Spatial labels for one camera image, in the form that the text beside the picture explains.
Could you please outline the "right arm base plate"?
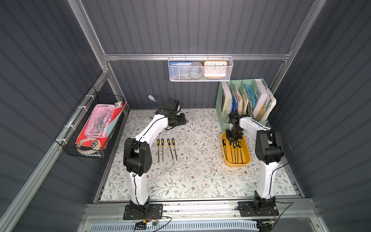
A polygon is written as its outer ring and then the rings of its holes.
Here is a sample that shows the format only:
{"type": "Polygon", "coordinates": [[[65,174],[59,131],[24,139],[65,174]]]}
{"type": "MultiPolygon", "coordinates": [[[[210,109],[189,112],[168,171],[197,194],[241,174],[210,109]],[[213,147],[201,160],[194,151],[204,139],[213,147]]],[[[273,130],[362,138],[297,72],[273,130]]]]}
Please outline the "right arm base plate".
{"type": "Polygon", "coordinates": [[[272,202],[271,200],[263,202],[259,202],[256,200],[238,202],[238,206],[236,209],[239,211],[242,217],[274,217],[280,215],[275,202],[272,202]]]}

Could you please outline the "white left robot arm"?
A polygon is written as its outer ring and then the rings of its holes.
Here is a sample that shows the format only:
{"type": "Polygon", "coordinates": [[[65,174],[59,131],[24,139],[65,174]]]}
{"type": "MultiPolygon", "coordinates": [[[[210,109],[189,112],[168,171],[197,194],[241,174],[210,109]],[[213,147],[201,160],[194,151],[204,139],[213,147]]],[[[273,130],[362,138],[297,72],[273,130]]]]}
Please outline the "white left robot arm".
{"type": "Polygon", "coordinates": [[[131,183],[132,196],[130,203],[143,208],[148,204],[146,173],[152,166],[151,146],[159,134],[166,128],[185,125],[185,114],[181,113],[181,104],[176,99],[169,99],[163,108],[159,108],[151,122],[134,138],[127,138],[124,143],[123,164],[126,167],[131,183]]]}

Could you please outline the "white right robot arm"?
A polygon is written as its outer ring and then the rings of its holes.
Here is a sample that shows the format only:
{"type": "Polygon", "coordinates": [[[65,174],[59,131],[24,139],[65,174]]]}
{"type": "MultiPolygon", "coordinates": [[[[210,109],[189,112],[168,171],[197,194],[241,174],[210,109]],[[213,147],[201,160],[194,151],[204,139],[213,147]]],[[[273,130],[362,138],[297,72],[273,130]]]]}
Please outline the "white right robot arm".
{"type": "Polygon", "coordinates": [[[228,115],[230,129],[226,137],[230,142],[242,139],[243,131],[256,134],[255,155],[260,161],[259,183],[255,191],[253,209],[258,212],[275,207],[274,180],[279,162],[284,155],[281,133],[275,132],[247,115],[231,112],[228,115]]]}

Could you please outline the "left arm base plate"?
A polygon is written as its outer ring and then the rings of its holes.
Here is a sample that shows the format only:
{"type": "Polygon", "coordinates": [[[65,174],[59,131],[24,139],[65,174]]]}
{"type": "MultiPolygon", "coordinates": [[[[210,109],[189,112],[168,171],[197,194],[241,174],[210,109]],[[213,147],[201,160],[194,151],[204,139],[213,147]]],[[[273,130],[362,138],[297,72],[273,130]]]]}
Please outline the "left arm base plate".
{"type": "Polygon", "coordinates": [[[149,204],[139,206],[133,203],[126,205],[123,220],[150,220],[161,219],[163,215],[162,204],[149,204]]]}

